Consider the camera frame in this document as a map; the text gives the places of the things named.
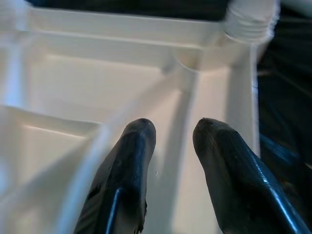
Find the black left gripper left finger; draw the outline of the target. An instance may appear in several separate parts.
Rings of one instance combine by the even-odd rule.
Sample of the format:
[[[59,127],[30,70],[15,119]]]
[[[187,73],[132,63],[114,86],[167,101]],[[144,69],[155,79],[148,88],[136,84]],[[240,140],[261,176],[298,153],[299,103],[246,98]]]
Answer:
[[[147,172],[156,129],[130,122],[97,170],[74,229],[76,234],[139,234],[147,212]]]

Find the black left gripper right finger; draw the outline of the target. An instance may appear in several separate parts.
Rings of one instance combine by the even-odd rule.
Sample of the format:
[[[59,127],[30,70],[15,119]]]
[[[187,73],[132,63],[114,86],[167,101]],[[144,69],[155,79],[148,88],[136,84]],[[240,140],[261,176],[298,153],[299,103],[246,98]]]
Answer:
[[[300,209],[235,129],[202,118],[193,145],[223,233],[309,233]]]

